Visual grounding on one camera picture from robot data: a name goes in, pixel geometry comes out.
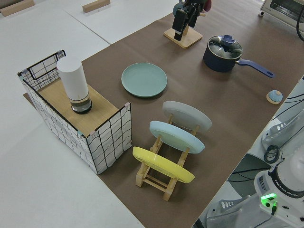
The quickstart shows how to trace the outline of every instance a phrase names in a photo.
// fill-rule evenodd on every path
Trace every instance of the black and white grid pattern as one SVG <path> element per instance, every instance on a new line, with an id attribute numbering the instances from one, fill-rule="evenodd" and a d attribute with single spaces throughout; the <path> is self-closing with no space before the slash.
<path id="1" fill-rule="evenodd" d="M 65 119 L 38 90 L 59 78 L 56 62 L 63 50 L 18 73 L 31 101 L 53 134 L 100 174 L 131 147 L 131 104 L 127 103 L 89 136 L 85 137 Z"/>

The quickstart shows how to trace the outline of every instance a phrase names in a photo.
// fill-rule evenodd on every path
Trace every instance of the white canister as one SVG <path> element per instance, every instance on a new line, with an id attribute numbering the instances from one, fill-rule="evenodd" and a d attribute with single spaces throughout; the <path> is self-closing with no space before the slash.
<path id="1" fill-rule="evenodd" d="M 63 57 L 57 62 L 57 70 L 72 109 L 78 114 L 90 111 L 92 101 L 81 61 L 76 57 Z"/>

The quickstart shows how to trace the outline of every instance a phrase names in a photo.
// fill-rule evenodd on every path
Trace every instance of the green plate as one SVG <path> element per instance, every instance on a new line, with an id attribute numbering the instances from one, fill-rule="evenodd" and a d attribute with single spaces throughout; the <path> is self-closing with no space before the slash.
<path id="1" fill-rule="evenodd" d="M 165 89 L 167 76 L 154 64 L 135 63 L 123 71 L 122 84 L 134 96 L 151 97 Z"/>

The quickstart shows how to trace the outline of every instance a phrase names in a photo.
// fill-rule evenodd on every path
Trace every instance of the brown table surface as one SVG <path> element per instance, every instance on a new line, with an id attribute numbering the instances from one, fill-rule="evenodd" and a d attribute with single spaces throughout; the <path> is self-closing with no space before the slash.
<path id="1" fill-rule="evenodd" d="M 215 0 L 212 4 L 195 26 L 203 39 L 189 49 L 163 35 L 172 26 L 170 14 L 83 61 L 89 85 L 118 108 L 132 103 L 133 146 L 149 149 L 153 145 L 149 122 L 167 120 L 162 113 L 164 101 L 189 104 L 213 122 L 208 132 L 197 135 L 205 150 L 190 154 L 184 165 L 195 179 L 189 184 L 178 182 L 169 202 L 156 188 L 135 185 L 140 163 L 132 149 L 99 175 L 148 228 L 190 228 L 278 109 L 266 100 L 266 94 L 277 89 L 286 98 L 304 73 L 304 43 L 295 29 L 268 15 L 258 17 L 257 0 Z M 225 34 L 242 45 L 244 59 L 260 63 L 276 78 L 248 66 L 235 65 L 228 73 L 209 69 L 202 61 L 207 41 Z M 168 84 L 161 94 L 139 98 L 123 88 L 122 72 L 138 62 L 164 70 Z M 180 153 L 164 146 L 160 155 L 177 160 Z"/>

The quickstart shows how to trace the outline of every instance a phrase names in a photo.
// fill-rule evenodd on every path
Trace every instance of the led light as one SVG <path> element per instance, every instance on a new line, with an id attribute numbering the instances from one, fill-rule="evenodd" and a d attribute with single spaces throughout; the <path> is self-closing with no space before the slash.
<path id="1" fill-rule="evenodd" d="M 268 195 L 262 196 L 261 200 L 266 200 L 266 199 L 269 199 L 269 198 L 276 198 L 276 194 L 275 193 L 270 193 Z"/>

